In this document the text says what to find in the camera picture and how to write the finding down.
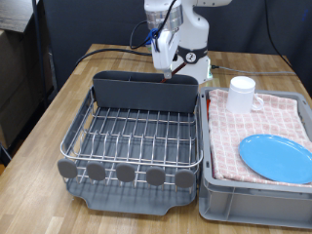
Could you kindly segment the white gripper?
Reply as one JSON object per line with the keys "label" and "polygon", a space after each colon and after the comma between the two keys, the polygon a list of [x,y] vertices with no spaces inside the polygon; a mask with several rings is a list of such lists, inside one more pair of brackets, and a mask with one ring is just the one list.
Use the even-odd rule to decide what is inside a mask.
{"label": "white gripper", "polygon": [[179,43],[179,32],[163,30],[160,36],[153,40],[152,57],[154,67],[163,70],[164,79],[172,78],[171,64],[174,60]]}

